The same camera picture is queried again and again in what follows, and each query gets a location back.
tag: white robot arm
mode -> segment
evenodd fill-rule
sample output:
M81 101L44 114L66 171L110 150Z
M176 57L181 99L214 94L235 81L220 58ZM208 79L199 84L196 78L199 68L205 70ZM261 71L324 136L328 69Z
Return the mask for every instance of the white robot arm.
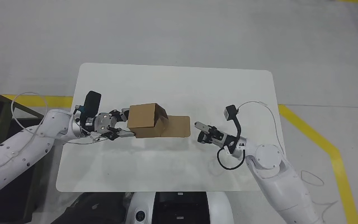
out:
M234 170L240 167L246 160L253 177L262 190L269 204L289 224L319 224L322 223L316 214L310 194L300 177L282 154L281 149L275 145L255 145L248 139L241 137L241 126L237 120L238 110L234 105L225 109L227 120L233 120L237 127L237 136L231 136L217 130L215 127L196 122L195 127L201 130L198 142L203 144L215 144L220 147L217 158L220 165L226 170ZM233 168L222 165L219 152L227 147L230 154L241 160L240 164ZM260 172L279 168L279 172L268 178L260 175Z
M84 106L76 106L73 114L50 110L39 127L26 128L1 143L0 190L44 157L53 145L88 137L91 132L112 141L118 137L134 136L133 132L115 128L117 122L127 121L129 109L97 115L100 100L101 94L90 91Z

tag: white table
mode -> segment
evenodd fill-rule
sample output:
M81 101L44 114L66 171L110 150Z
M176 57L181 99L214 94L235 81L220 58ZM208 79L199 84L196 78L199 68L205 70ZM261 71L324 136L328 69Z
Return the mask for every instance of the white table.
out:
M234 123L225 121L224 108L250 100L271 108L284 146L269 71L85 63L79 70L72 111L83 104L89 90L102 94L99 112L157 102L169 115L188 115L191 136L66 144L56 182L60 192L259 190L245 164L234 171L222 169L216 160L218 147L197 143L199 130L194 128L200 121L236 134ZM264 107L247 104L238 118L243 136L257 144L278 145L272 116ZM119 126L126 128L126 123ZM227 166L239 163L222 154Z

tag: yellow floor line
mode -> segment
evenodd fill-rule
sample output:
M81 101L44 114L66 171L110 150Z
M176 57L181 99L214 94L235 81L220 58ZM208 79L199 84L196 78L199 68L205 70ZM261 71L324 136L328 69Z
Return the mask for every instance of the yellow floor line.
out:
M357 224L358 214L354 204L353 194L346 175L345 166L338 148L331 144L322 135L311 128L304 120L300 119L285 105L279 105L280 114L286 118L293 126L299 129L312 142L316 143L331 158L333 172L335 173L338 190L340 192L343 208L345 210L347 223Z
M9 99L14 99L16 95L3 95ZM50 108L70 108L72 106L71 96L45 96ZM42 98L38 96L19 96L16 100L18 103L28 106L44 106ZM304 120L300 119L285 105L279 105L280 114L286 118L292 125L298 128L309 139L321 147L331 158L333 172L335 173L338 190L340 192L343 208L345 210L347 223L357 224L358 214L354 204L352 191L348 182L343 160L338 148L326 140L322 135L311 128Z
M338 0L339 2L352 2L352 3L358 3L358 0Z
M13 100L16 95L3 94L3 96ZM45 96L45 98L50 108L70 108L72 106L72 96ZM34 95L21 95L16 102L27 107L45 106L43 99Z

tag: floor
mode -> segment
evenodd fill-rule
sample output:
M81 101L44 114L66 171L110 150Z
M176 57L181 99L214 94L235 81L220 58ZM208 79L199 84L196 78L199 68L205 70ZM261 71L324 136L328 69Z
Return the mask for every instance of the floor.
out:
M351 2L4 0L0 94L72 96L85 62L269 70L278 103L339 149L358 205L357 42L358 4ZM324 182L307 185L313 200L338 201L317 211L326 223L353 223L328 154L283 116L281 124L296 170ZM78 195L56 190L61 149L52 153L33 223L50 223ZM227 195L236 223L284 223L259 192Z

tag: brown cardboard box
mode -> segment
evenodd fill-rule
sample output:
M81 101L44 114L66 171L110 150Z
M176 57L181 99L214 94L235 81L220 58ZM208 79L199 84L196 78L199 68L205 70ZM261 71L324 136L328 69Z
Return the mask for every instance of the brown cardboard box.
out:
M190 136L189 116L168 116L156 103L132 105L129 108L127 127L136 138Z

